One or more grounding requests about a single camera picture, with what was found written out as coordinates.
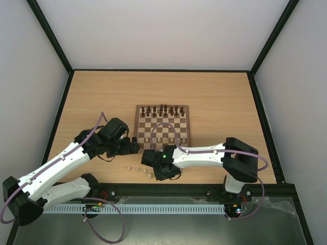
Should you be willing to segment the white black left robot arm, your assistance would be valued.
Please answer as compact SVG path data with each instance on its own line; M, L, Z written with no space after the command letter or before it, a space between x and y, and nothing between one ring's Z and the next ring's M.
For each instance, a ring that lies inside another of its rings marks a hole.
M26 226L42 213L58 204L80 198L95 198L100 183L92 174L57 185L56 182L76 167L94 157L106 154L115 156L136 154L140 150L137 138L128 136L128 126L118 118L106 125L96 124L93 129L80 132L60 154L40 168L16 179L9 177L3 182L3 196L15 221Z

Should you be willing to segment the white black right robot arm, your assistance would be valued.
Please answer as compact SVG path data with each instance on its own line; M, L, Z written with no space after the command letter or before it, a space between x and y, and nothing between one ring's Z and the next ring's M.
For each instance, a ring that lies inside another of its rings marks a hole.
M159 151L144 150L141 164L153 168L159 181L180 176L181 170L188 167L221 167L228 172L223 195L234 200L245 184L258 180L258 155L257 149L229 137L224 143L212 146L186 148L168 145Z

